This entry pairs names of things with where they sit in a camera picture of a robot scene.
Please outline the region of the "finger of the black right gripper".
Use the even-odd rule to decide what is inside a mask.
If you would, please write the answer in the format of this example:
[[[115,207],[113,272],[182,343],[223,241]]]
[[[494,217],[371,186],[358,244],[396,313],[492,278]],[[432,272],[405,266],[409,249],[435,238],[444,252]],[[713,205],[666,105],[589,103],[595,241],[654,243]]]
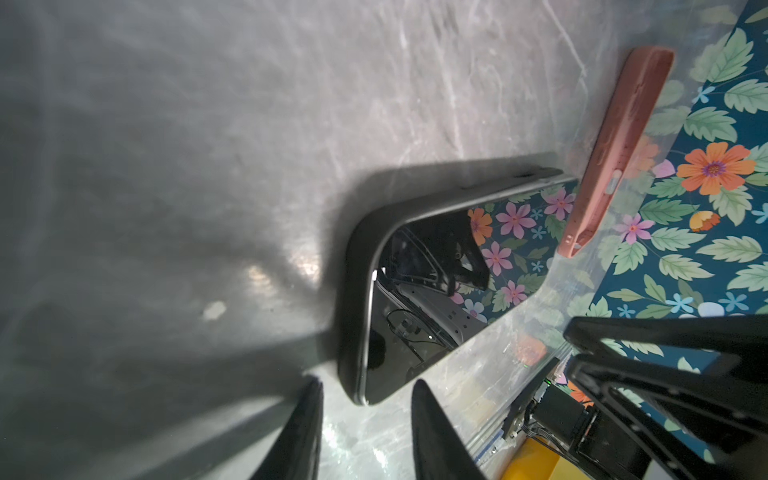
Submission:
[[[573,383],[674,479],[767,476],[767,377],[735,367],[709,375],[618,357],[579,354]],[[706,443],[707,462],[629,399],[634,394]]]
[[[582,351],[596,352],[605,339],[714,351],[739,356],[767,354],[767,316],[700,319],[620,319],[575,317],[564,338]]]

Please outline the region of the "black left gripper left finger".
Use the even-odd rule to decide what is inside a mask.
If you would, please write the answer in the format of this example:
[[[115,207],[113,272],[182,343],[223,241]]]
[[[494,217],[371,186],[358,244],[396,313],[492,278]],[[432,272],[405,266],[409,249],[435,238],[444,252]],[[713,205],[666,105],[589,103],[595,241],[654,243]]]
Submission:
[[[313,377],[285,427],[251,480],[314,480],[318,476],[322,442],[324,390]]]

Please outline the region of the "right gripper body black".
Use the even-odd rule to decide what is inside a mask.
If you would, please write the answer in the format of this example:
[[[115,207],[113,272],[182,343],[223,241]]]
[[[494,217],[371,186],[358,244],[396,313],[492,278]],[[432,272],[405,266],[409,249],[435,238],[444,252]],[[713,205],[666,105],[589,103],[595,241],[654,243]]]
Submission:
[[[595,403],[568,391],[551,359],[510,405],[501,437],[523,443],[508,471],[520,479],[641,479],[651,460]]]

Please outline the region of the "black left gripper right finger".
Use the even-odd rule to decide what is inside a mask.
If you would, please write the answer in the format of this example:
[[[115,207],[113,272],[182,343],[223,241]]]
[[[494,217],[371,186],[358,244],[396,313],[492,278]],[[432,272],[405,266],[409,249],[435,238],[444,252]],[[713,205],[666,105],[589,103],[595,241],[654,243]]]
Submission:
[[[484,479],[427,382],[421,379],[412,390],[411,430],[417,479]]]

